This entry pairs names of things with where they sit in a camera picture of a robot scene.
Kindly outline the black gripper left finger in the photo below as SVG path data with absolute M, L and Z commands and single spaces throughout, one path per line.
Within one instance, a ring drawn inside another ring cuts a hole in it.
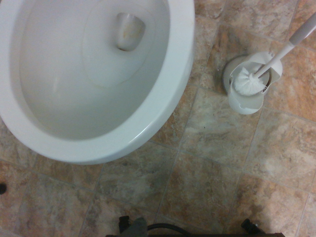
M 130 217 L 129 216 L 121 216 L 119 217 L 119 233 L 122 234 L 125 230 L 130 227 Z

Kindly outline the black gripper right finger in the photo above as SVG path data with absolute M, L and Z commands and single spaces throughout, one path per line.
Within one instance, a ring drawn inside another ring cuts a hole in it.
M 248 233 L 248 234 L 257 234 L 257 226 L 252 223 L 249 219 L 245 219 L 241 227 Z

